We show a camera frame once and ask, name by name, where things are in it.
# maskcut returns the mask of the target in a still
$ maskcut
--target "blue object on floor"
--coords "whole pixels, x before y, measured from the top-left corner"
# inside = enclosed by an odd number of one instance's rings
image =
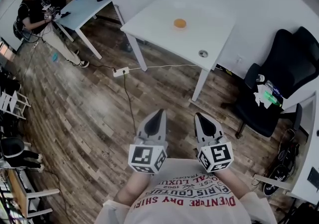
[[[58,60],[58,54],[54,53],[53,56],[52,56],[52,61],[55,62],[57,60]]]

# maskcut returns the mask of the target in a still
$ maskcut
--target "beige pants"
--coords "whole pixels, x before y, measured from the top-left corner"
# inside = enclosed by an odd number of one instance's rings
[[[45,42],[57,49],[67,61],[70,61],[75,65],[79,65],[81,61],[80,58],[75,55],[74,52],[69,50],[58,34],[59,33],[56,31],[52,23],[49,23],[45,29],[38,34],[38,36],[42,37]]]

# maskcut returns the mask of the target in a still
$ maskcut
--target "orange disc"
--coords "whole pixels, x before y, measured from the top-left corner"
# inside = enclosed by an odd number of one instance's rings
[[[185,28],[186,27],[186,21],[183,19],[176,19],[174,20],[174,26],[178,28]]]

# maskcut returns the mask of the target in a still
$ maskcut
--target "white cube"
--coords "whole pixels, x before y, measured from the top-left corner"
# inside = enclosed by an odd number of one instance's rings
[[[130,145],[129,166],[136,172],[156,174],[166,158],[164,146]]]
[[[231,142],[201,147],[197,158],[208,173],[225,169],[234,161]]]

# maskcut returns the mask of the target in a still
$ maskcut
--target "office chair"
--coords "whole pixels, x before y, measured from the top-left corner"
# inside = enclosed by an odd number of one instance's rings
[[[256,79],[258,74],[265,76],[279,90],[283,98],[289,98],[297,89],[319,75],[319,44],[304,27],[294,34],[285,29],[277,31],[268,58],[262,66],[253,64],[240,87],[240,94],[234,104],[223,103],[222,108],[231,106],[243,123],[236,133],[241,137],[245,125],[250,126],[263,136],[270,137],[279,118],[288,118],[293,129],[298,130],[302,117],[302,107],[297,104],[296,112],[283,113],[281,107],[271,104],[266,109],[257,105],[254,92],[258,92]]]

